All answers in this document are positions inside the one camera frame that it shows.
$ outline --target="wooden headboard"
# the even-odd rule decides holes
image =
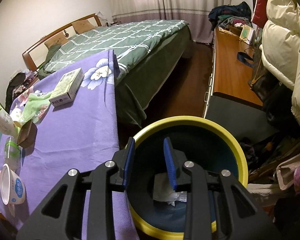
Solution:
[[[75,21],[81,21],[81,20],[86,20],[86,19],[90,19],[90,18],[94,18],[96,20],[96,23],[98,26],[101,26],[101,22],[98,18],[98,16],[96,14],[90,14],[90,15],[87,15],[85,17],[82,17],[80,19],[77,19]],[[52,36],[60,33],[60,32],[63,32],[65,29],[69,28],[72,26],[71,23],[68,23],[67,25],[65,26],[62,26],[61,28],[55,30],[54,32],[48,34],[47,36],[44,36],[43,38],[41,38],[38,42],[36,42],[34,45],[32,45],[29,49],[27,49],[23,54],[22,54],[22,57],[26,63],[26,66],[28,69],[32,70],[32,71],[36,71],[37,70],[37,65],[34,63],[30,53],[31,51],[33,51],[35,48],[37,48],[39,45],[41,45],[42,43],[44,43],[45,41],[47,41],[48,39],[50,39]]]

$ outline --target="wooden tabletop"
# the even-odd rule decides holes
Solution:
[[[252,75],[252,68],[237,60],[237,53],[249,47],[238,36],[216,32],[216,64],[213,95],[237,101],[258,109],[261,109],[262,102],[250,89],[248,80]],[[251,57],[252,49],[247,49]]]

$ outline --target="headboard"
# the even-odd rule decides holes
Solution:
[[[75,21],[81,21],[81,20],[86,20],[86,19],[95,19],[95,22],[98,26],[101,26],[101,22],[98,18],[98,16],[96,14],[90,14],[90,15],[87,15],[85,17],[82,17],[80,19],[77,19]],[[68,29],[72,27],[72,24],[71,23],[68,23],[67,25],[65,26],[62,26],[61,28],[55,30],[54,32],[48,34],[47,36],[44,36],[43,38],[41,38],[38,42],[36,42],[34,45],[32,45],[29,49],[27,49],[23,54],[22,54],[22,57],[26,63],[26,66],[28,69],[32,70],[32,71],[36,71],[38,66],[36,65],[36,63],[34,62],[33,58],[31,57],[30,53],[31,52],[34,52],[34,49],[38,48],[40,45],[42,45],[43,43],[45,43],[45,41],[47,41],[48,39],[50,39],[52,36],[60,33],[60,32],[63,32],[64,30]],[[45,56],[47,55],[47,51],[48,49],[46,49],[46,52],[45,52],[45,55],[41,55],[41,59],[43,59],[43,57],[45,58]]]

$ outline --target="blue strap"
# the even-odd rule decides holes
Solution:
[[[237,54],[237,59],[242,62],[243,64],[247,65],[248,67],[252,67],[253,68],[253,63],[249,63],[246,59],[248,60],[252,60],[253,61],[253,58],[250,57],[247,53],[244,53],[244,52],[238,52]]]

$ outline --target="white paper cup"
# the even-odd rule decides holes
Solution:
[[[5,205],[21,204],[26,198],[25,184],[19,176],[15,174],[7,164],[3,165],[0,174],[0,192]]]

